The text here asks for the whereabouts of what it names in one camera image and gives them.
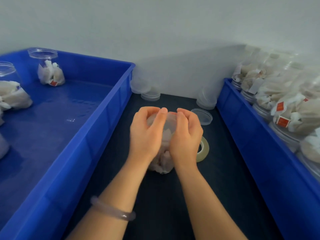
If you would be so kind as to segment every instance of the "clear tape roll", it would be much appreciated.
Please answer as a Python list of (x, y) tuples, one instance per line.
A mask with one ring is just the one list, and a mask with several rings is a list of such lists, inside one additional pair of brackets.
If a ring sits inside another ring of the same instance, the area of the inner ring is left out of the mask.
[(201, 138), (200, 146), (201, 150), (197, 153), (197, 162), (204, 160), (209, 153), (209, 143), (206, 138)]

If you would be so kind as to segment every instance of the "black work surface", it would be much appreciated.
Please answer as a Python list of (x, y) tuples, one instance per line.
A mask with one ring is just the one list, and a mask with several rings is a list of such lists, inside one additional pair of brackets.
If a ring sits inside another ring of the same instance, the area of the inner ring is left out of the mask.
[[(129, 152), (129, 128), (134, 114), (143, 106), (166, 107), (169, 111), (198, 108), (191, 98), (162, 94), (158, 101), (148, 102), (132, 94), (63, 238), (89, 209), (91, 196), (98, 196), (124, 164)], [(213, 121), (202, 126), (210, 150), (198, 163), (199, 171), (248, 239), (283, 239), (218, 110), (210, 113)], [(134, 211), (137, 218), (129, 222), (125, 240), (194, 239), (175, 170), (165, 175), (147, 171)]]

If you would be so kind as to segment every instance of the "blue plastic tray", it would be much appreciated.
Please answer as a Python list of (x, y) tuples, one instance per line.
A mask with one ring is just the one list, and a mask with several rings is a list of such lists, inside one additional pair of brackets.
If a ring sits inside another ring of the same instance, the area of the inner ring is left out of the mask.
[(0, 133), (0, 239), (59, 239), (130, 96), (133, 63), (58, 52), (66, 83), (40, 84), (26, 50), (12, 62), (31, 96), (6, 111)]
[(320, 239), (320, 184), (225, 79), (217, 108), (285, 239)]

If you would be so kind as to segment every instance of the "bangle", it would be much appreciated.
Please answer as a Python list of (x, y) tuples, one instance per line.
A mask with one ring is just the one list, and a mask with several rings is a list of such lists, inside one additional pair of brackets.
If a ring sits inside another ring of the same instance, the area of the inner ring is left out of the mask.
[(113, 216), (125, 221), (133, 221), (136, 218), (136, 213), (134, 211), (125, 212), (110, 205), (104, 204), (98, 199), (97, 196), (92, 196), (90, 202), (95, 208), (106, 215)]

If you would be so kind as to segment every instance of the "red sticker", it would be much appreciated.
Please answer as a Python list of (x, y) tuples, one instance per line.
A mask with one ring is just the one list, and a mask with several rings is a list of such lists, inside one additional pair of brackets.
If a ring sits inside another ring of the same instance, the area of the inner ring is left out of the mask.
[(285, 110), (285, 102), (281, 102), (277, 104), (276, 112)]
[(52, 80), (51, 82), (50, 82), (50, 85), (52, 85), (52, 86), (56, 86), (58, 84), (58, 82), (56, 82), (56, 81), (54, 81), (54, 80)]
[(288, 120), (288, 119), (286, 119), (284, 117), (280, 117), (279, 120), (278, 120), (277, 125), (279, 125), (281, 127), (284, 127), (284, 128), (287, 128), (289, 122), (290, 122), (290, 120)]

